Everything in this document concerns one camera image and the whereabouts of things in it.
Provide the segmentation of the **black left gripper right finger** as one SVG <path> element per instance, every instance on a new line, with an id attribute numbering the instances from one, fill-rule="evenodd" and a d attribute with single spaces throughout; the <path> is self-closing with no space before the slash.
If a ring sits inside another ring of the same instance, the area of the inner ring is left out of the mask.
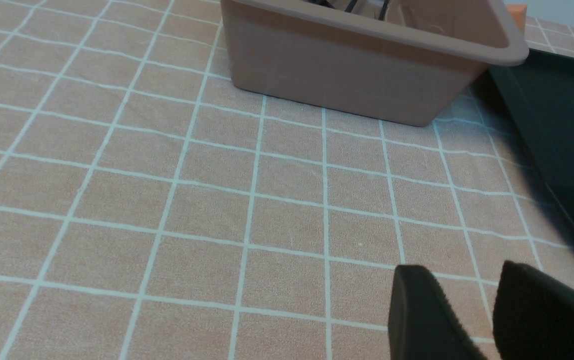
<path id="1" fill-rule="evenodd" d="M 574 360 L 574 289 L 506 260 L 493 306 L 493 339 L 503 360 Z"/>

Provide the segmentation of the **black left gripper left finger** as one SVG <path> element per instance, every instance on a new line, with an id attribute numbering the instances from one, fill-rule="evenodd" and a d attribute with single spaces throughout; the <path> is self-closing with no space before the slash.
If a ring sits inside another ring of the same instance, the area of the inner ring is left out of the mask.
<path id="1" fill-rule="evenodd" d="M 434 275 L 421 265 L 395 268 L 388 335 L 392 360 L 485 360 Z"/>

